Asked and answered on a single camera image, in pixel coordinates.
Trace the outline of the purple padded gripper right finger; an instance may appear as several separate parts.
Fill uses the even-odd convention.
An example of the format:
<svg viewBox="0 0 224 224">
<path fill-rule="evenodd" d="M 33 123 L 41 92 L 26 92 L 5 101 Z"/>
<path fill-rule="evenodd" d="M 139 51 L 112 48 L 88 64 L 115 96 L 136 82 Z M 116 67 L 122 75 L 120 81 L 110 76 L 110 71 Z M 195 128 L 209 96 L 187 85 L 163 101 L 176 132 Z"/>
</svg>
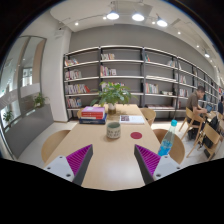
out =
<svg viewBox="0 0 224 224">
<path fill-rule="evenodd" d="M 134 155 L 145 184 L 152 183 L 181 169 L 169 155 L 159 156 L 140 145 L 134 146 Z"/>
</svg>

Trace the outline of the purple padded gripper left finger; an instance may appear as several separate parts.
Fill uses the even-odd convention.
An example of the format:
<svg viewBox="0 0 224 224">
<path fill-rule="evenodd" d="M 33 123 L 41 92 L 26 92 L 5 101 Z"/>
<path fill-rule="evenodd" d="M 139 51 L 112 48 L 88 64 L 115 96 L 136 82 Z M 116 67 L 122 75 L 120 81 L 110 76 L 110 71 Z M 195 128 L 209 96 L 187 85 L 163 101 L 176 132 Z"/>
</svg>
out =
<svg viewBox="0 0 224 224">
<path fill-rule="evenodd" d="M 59 155 L 45 167 L 45 170 L 81 186 L 92 155 L 93 145 L 90 144 L 68 156 Z"/>
</svg>

